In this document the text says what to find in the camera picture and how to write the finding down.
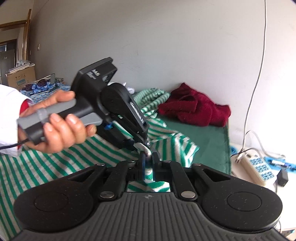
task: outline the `cardboard box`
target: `cardboard box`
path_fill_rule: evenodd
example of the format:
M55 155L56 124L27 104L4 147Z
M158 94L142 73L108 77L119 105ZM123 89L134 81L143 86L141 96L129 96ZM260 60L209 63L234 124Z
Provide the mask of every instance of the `cardboard box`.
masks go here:
M35 66L7 75L8 86L21 90L27 83L36 81Z

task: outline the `doorway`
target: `doorway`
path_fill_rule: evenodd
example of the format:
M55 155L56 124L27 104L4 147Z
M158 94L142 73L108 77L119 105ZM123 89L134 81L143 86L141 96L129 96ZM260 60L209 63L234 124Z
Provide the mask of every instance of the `doorway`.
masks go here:
M17 40L0 43L0 84L8 85L6 72L15 67L17 61Z

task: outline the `black cable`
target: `black cable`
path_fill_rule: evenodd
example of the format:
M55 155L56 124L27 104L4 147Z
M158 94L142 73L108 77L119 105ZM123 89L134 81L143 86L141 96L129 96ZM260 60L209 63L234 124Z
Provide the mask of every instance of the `black cable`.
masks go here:
M13 145L9 145L9 146L1 146L1 147L0 147L0 150L2 150L2 149L12 148L12 147L16 147L16 146L22 145L22 144L24 144L24 143L26 143L26 142L28 142L28 141L29 141L29 139L27 138L27 139L25 139L25 140L23 140L23 141L21 141L21 142L19 142L19 143L13 144Z
M241 152L239 152L239 153L233 154L233 155L230 156L230 158L233 157L233 156L235 156L235 155L239 155L239 154L241 154L241 153L244 153L244 152L246 152L246 151L249 151L249 150L251 150L251 149L253 149L253 148L249 148L249 149L247 149L247 150L245 150L245 151L241 151Z

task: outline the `red cuff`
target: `red cuff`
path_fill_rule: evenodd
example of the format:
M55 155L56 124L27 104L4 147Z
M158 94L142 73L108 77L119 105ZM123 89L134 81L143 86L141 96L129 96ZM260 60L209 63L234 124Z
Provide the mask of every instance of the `red cuff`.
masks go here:
M24 102L22 103L22 105L20 106L20 114L23 113L26 109L29 108L29 104L27 100L24 100Z

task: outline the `white cable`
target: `white cable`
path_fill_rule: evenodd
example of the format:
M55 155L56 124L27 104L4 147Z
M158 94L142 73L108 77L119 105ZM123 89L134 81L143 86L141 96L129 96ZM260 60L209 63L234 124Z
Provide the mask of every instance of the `white cable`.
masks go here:
M279 233L281 234L281 222L279 221Z
M285 155L282 155L282 154L278 154L278 155L279 155L278 157L274 157L274 156L270 155L269 153L267 153L267 151L263 148L263 145L262 145L262 143L261 143L261 141L260 141L260 139L259 139L259 136L256 134L256 132L255 132L255 131L252 131L252 130L249 130L249 131L246 133L246 135L247 135L248 133L252 133L252 134L257 138L257 141L259 142L259 145L260 145L260 147L261 147L261 150L263 151L263 153L264 153L266 156L271 157L272 159L283 159L283 160L286 159L286 156L285 156Z
M247 109L247 113L246 113L246 119L244 121L244 137L243 137L243 141L242 141L242 149L240 150L239 153L242 153L244 151L244 145L245 145L245 140L246 140L246 132L247 132L247 120L248 120L248 116L249 116L249 111L251 108L251 104L253 101L253 97L255 94L255 90L257 88L260 76L261 76L261 72L262 72L262 66L263 66L263 62L264 62L264 57L265 57L265 44L266 44L266 27L267 27L267 6L266 6L266 0L264 0L264 34L263 34L263 50L262 50L262 58L261 58L261 65L260 65L260 69L259 69L259 73L258 73L258 78L255 84L255 87L253 89L252 95L251 95L251 99L250 99L250 103ZM238 155L236 158L236 162L239 161L239 159L241 158L241 155Z

